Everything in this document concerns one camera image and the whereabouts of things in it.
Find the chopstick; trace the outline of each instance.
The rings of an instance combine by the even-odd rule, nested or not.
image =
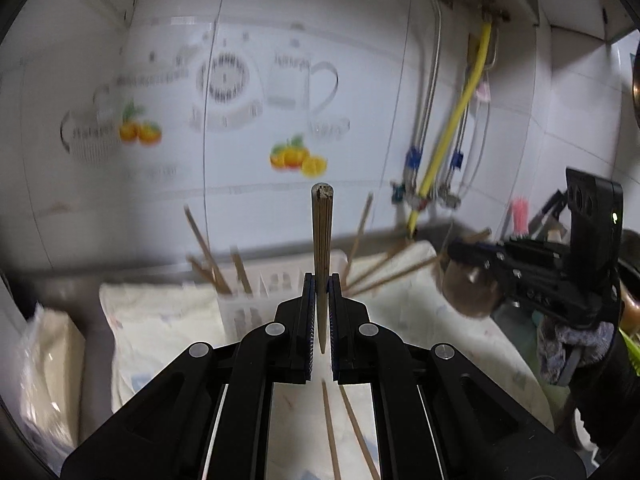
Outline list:
[[[386,253],[386,256],[382,260],[380,260],[378,263],[374,264],[373,266],[369,267],[369,269],[367,269],[363,274],[358,276],[351,283],[347,283],[343,292],[344,293],[349,292],[355,285],[366,280],[370,275],[372,275],[374,272],[384,267],[393,258],[398,256],[398,254],[400,254],[402,251],[410,247],[412,243],[413,243],[412,240],[407,240],[406,238],[403,238],[402,240],[400,240],[400,242],[397,245],[389,249],[389,251]]]
[[[480,231],[479,233],[474,233],[472,235],[462,237],[462,239],[468,244],[475,244],[476,242],[481,242],[482,240],[487,239],[489,236],[491,236],[491,229],[487,228]],[[399,272],[396,272],[391,276],[387,276],[382,280],[378,280],[377,282],[371,283],[371,285],[367,285],[366,287],[356,290],[354,292],[351,292],[350,289],[348,289],[348,291],[346,292],[348,292],[349,296],[351,297],[357,296],[359,294],[364,294],[365,292],[369,292],[374,288],[378,288],[379,286],[386,285],[387,283],[390,283],[390,282],[394,282],[395,280],[399,280],[400,278],[404,278],[406,275],[411,274],[412,272],[417,272],[418,270],[423,269],[424,267],[427,267],[427,266],[430,266],[431,264],[439,262],[441,259],[445,257],[448,258],[447,251],[443,250],[442,252],[440,252],[440,254],[436,256],[432,256],[431,258],[418,262],[417,264],[407,267],[405,270],[400,270]]]
[[[216,280],[214,279],[213,274],[203,269],[193,256],[187,256],[187,261],[191,264],[191,267],[193,267],[193,270],[195,270],[199,275],[201,275],[205,280],[207,280],[211,285],[213,285],[216,291],[219,292],[218,284],[216,283]]]
[[[231,249],[231,259],[234,261],[234,265],[236,266],[236,272],[238,273],[238,278],[242,283],[242,288],[244,288],[244,293],[253,294],[251,290],[251,285],[249,284],[249,278],[246,275],[246,270],[244,270],[244,263],[242,262],[242,257],[238,252],[238,248]]]
[[[195,235],[196,240],[198,241],[198,245],[202,249],[202,253],[204,254],[205,259],[207,260],[207,263],[211,267],[211,270],[213,270],[213,275],[216,279],[216,283],[218,284],[218,291],[221,294],[231,294],[231,289],[229,288],[227,282],[225,281],[225,277],[222,275],[222,272],[220,271],[218,264],[213,259],[213,255],[209,250],[209,246],[204,241],[204,238],[202,237],[202,234],[198,229],[198,225],[196,224],[196,221],[193,219],[193,215],[191,214],[191,210],[189,209],[189,206],[184,206],[184,214],[187,217],[189,225],[191,226],[191,230],[193,231],[193,234]]]
[[[396,272],[395,274],[392,274],[391,276],[387,276],[382,280],[377,280],[376,282],[371,283],[371,285],[367,285],[365,288],[360,288],[359,290],[355,290],[353,292],[349,291],[348,294],[351,297],[357,296],[359,294],[364,294],[365,292],[369,292],[374,288],[378,288],[379,286],[386,285],[387,283],[390,283],[390,282],[394,282],[395,280],[404,278],[406,275],[411,274],[412,272],[417,272],[418,270],[423,269],[424,267],[427,267],[427,266],[430,266],[431,264],[439,262],[443,258],[443,256],[444,256],[443,253],[440,253],[437,256],[432,256],[427,260],[423,260],[421,262],[418,262],[417,264],[413,264],[411,267],[407,267],[405,270]]]
[[[364,209],[362,210],[362,215],[360,217],[360,224],[358,225],[358,231],[356,233],[355,240],[353,241],[353,246],[351,247],[351,253],[347,259],[347,266],[344,268],[344,272],[341,277],[341,282],[347,283],[347,277],[351,270],[351,264],[353,263],[353,259],[358,251],[358,246],[360,245],[360,237],[364,232],[364,227],[367,224],[367,218],[369,217],[369,211],[371,210],[371,203],[373,202],[373,193],[369,193],[367,196],[367,201],[365,202]]]
[[[335,447],[334,424],[331,420],[331,408],[329,407],[329,394],[327,393],[324,379],[322,379],[322,401],[324,402],[324,420],[326,422],[326,434],[329,438],[329,452],[331,453],[331,465],[334,468],[334,480],[341,480],[338,450]]]
[[[316,312],[320,351],[326,348],[326,318],[328,314],[327,283],[329,280],[331,221],[334,211],[334,188],[315,184],[311,188],[311,209],[314,231],[314,270],[316,274]]]
[[[367,443],[365,442],[362,431],[360,430],[360,425],[358,424],[358,419],[356,418],[356,414],[353,412],[353,408],[351,407],[351,403],[349,402],[349,397],[347,397],[347,392],[345,391],[344,386],[342,386],[341,384],[340,384],[340,393],[342,394],[342,400],[344,401],[344,407],[347,409],[349,420],[351,421],[351,425],[353,426],[353,433],[356,434],[356,439],[358,441],[358,444],[360,445],[360,450],[364,457],[364,461],[367,463],[367,467],[369,467],[371,478],[373,478],[373,480],[380,480],[380,475],[378,474],[378,470],[376,469],[376,464],[373,462],[373,457],[369,452]]]

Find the cloth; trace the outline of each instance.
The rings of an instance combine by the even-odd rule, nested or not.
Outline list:
[[[218,295],[208,284],[103,284],[100,304],[115,340],[113,413],[191,343],[227,344]]]
[[[576,330],[545,316],[538,327],[538,359],[540,376],[549,384],[556,384],[568,358],[565,345],[583,346],[578,367],[601,361],[609,350],[614,327],[602,322],[594,330]]]

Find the cable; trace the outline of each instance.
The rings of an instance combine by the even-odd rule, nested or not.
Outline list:
[[[480,153],[478,155],[478,161],[476,162],[476,167],[474,168],[474,172],[471,174],[471,178],[469,179],[469,182],[467,184],[464,181],[460,182],[460,192],[458,193],[460,200],[462,200],[466,196],[466,194],[469,192],[469,188],[471,188],[471,185],[476,179],[476,175],[478,175],[478,170],[480,169],[480,163],[482,162],[482,155],[484,155],[484,146],[486,144],[486,133],[489,129],[490,117],[491,117],[491,103],[488,102],[486,104],[486,121],[484,123],[484,132],[482,133],[482,144],[480,145]]]

